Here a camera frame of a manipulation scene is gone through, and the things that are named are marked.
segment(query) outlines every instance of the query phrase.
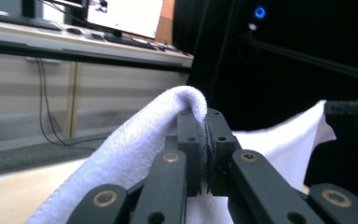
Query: cloth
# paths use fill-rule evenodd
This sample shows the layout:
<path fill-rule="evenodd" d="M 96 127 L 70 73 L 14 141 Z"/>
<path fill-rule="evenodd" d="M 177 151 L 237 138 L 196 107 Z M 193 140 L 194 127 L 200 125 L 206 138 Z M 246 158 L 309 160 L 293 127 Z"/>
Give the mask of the cloth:
<path fill-rule="evenodd" d="M 235 134 L 242 148 L 255 149 L 266 155 L 281 174 L 298 187 L 312 149 L 334 135 L 323 122 L 323 104 L 320 102 L 310 110 L 313 112 L 307 111 L 272 129 Z M 180 86 L 163 92 L 114 131 L 36 209 L 27 223 L 65 223 L 91 189 L 101 184 L 117 184 L 128 189 L 145 178 L 155 155 L 164 148 L 165 136 L 175 128 L 176 115 L 187 108 L 192 109 L 200 127 L 204 127 L 207 104 L 198 90 Z M 232 223 L 227 198 L 213 197 L 205 191 L 199 197 L 188 198 L 186 223 Z"/>

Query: black cable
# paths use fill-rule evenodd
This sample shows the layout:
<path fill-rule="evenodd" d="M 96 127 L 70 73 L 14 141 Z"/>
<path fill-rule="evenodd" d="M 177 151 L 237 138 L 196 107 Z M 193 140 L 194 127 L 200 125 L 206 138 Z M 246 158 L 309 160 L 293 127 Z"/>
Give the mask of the black cable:
<path fill-rule="evenodd" d="M 78 22 L 82 23 L 82 24 L 85 25 L 86 27 L 89 27 L 89 25 L 88 25 L 86 22 L 83 22 L 82 20 L 80 20 L 80 19 L 74 17 L 73 15 L 71 15 L 71 14 L 69 14 L 69 13 L 66 13 L 65 11 L 63 11 L 62 9 L 60 9 L 59 7 L 57 7 L 54 3 L 46 2 L 46 1 L 44 1 L 44 0 L 37 0 L 37 1 L 43 3 L 43 4 L 47 5 L 47 6 L 50 6 L 50 7 L 54 8 L 54 9 L 60 11 L 61 13 L 65 14 L 65 15 L 67 15 L 67 16 L 69 16 L 69 17 L 71 17 L 71 18 L 74 19 L 75 21 L 78 21 Z"/>
<path fill-rule="evenodd" d="M 252 37 L 252 31 L 249 31 L 248 33 L 244 33 L 242 35 L 247 35 L 246 37 L 240 37 L 240 38 L 247 38 L 250 41 L 250 46 L 254 48 L 255 52 L 252 55 L 243 55 L 243 49 L 237 49 L 238 57 L 244 62 L 253 62 L 260 56 L 260 48 L 255 44 L 253 37 Z"/>
<path fill-rule="evenodd" d="M 38 69 L 39 69 L 39 80 L 40 80 L 40 83 L 39 83 L 39 91 L 40 91 L 39 125 L 40 125 L 40 128 L 42 130 L 42 134 L 45 136 L 45 138 L 53 145 L 66 146 L 66 147 L 72 147 L 72 145 L 76 145 L 76 144 L 83 143 L 83 142 L 103 139 L 103 138 L 88 139 L 88 140 L 84 140 L 84 141 L 80 141 L 80 142 L 76 142 L 76 143 L 72 143 L 72 144 L 66 144 L 61 140 L 61 138 L 57 135 L 57 133 L 56 133 L 56 131 L 54 129 L 54 124 L 53 124 L 52 117 L 51 117 L 51 114 L 50 114 L 50 108 L 49 108 L 49 103 L 48 103 L 46 72 L 45 72 L 45 67 L 44 67 L 44 64 L 43 64 L 43 60 L 40 59 L 40 58 L 36 58 L 36 60 L 37 60 L 37 66 L 38 66 Z M 46 107 L 47 107 L 47 111 L 48 111 L 47 112 L 48 113 L 48 120 L 49 120 L 49 123 L 51 125 L 51 129 L 52 129 L 54 135 L 56 136 L 56 138 L 61 142 L 61 144 L 52 142 L 50 139 L 48 139 L 48 137 L 46 136 L 46 133 L 44 131 L 43 122 L 42 122 L 43 98 L 45 98 Z M 96 150 L 96 148 L 92 148 L 92 147 L 72 147 L 72 148 Z"/>
<path fill-rule="evenodd" d="M 352 67 L 343 63 L 336 63 L 332 61 L 328 61 L 323 58 L 318 58 L 315 56 L 311 56 L 305 53 L 297 52 L 290 49 L 284 49 L 278 46 L 270 45 L 261 41 L 257 41 L 255 39 L 249 39 L 244 36 L 244 38 L 240 39 L 240 42 L 257 46 L 260 49 L 267 50 L 272 53 L 276 53 L 285 57 L 289 57 L 304 63 L 313 64 L 316 66 L 320 66 L 322 68 L 330 69 L 335 72 L 339 72 L 341 74 L 345 74 L 351 77 L 357 77 L 358 78 L 358 68 Z"/>

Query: keyboard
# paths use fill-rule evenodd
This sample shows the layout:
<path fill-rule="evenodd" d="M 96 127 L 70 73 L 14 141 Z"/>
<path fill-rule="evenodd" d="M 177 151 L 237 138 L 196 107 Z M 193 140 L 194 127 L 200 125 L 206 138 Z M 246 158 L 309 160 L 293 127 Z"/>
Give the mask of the keyboard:
<path fill-rule="evenodd" d="M 17 16 L 17 15 L 2 15 L 2 14 L 0 14 L 0 22 L 23 25 L 23 26 L 30 26 L 30 27 L 34 27 L 34 28 L 47 29 L 47 30 L 53 30 L 53 31 L 61 31 L 62 30 L 62 28 L 53 24 L 51 21 L 22 17 L 22 16 Z"/>
<path fill-rule="evenodd" d="M 133 46 L 133 47 L 138 47 L 138 48 L 143 48 L 143 49 L 157 50 L 153 45 L 151 45 L 149 43 L 139 42 L 139 41 L 127 38 L 125 36 L 117 37 L 117 36 L 114 36 L 113 34 L 105 33 L 103 38 L 109 42 L 116 43 L 116 44 L 128 45 L 128 46 Z"/>

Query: blue light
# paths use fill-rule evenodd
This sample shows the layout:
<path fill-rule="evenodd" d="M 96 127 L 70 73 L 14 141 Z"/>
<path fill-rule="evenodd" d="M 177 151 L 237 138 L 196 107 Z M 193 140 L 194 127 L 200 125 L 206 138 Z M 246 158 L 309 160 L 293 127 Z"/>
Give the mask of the blue light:
<path fill-rule="evenodd" d="M 263 19 L 266 16 L 266 10 L 264 8 L 262 8 L 262 7 L 257 7 L 255 9 L 255 16 L 258 19 Z"/>

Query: computer screen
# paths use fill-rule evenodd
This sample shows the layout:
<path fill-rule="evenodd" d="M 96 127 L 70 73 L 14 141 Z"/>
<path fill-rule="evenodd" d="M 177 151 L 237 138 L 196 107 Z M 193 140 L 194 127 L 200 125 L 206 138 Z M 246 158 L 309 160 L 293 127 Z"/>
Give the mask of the computer screen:
<path fill-rule="evenodd" d="M 88 0 L 86 20 L 99 27 L 155 39 L 163 0 Z"/>

